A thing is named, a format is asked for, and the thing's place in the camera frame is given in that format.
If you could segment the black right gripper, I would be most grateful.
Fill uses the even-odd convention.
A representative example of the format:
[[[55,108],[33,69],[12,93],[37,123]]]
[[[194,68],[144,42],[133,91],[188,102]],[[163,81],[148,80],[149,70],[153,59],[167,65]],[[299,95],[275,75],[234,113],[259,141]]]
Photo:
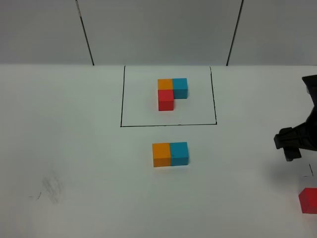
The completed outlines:
[[[305,123],[304,135],[299,139],[295,128],[283,128],[274,136],[276,149],[283,148],[286,161],[302,157],[299,148],[306,150],[317,149],[317,76],[304,76],[302,78],[313,102],[313,109]]]

